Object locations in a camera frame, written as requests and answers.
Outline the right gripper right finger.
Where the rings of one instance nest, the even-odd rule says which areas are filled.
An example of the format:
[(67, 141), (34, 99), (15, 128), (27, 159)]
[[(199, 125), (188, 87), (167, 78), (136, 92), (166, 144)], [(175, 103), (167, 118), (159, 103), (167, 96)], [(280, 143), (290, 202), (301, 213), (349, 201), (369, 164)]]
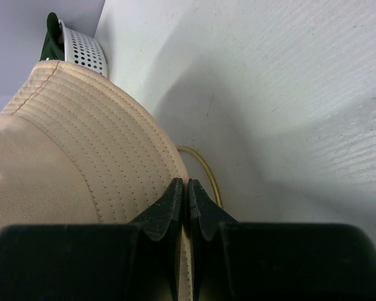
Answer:
[(194, 300), (376, 300), (376, 249), (330, 223), (244, 223), (188, 185)]

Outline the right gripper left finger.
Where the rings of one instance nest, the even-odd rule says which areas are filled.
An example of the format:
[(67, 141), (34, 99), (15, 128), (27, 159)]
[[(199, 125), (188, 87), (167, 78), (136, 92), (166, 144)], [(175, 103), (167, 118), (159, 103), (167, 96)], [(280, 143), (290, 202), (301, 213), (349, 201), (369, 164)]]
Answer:
[(184, 183), (127, 224), (0, 231), (0, 300), (177, 300)]

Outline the beige bucket hat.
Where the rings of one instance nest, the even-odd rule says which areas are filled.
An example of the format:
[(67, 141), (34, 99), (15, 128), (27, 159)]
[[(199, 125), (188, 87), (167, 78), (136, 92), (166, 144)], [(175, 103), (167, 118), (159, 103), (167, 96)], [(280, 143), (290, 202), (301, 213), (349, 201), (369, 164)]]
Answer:
[[(42, 61), (0, 113), (0, 231), (13, 225), (127, 224), (185, 165), (163, 128), (105, 77)], [(192, 299), (181, 233), (179, 294)]]

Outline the dark green baseball cap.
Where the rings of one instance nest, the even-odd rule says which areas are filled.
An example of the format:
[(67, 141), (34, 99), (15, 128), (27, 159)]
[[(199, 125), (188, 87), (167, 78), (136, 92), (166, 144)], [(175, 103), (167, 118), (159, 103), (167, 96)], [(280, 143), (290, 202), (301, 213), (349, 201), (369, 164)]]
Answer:
[(46, 19), (46, 35), (40, 61), (65, 60), (63, 32), (56, 13), (50, 12)]

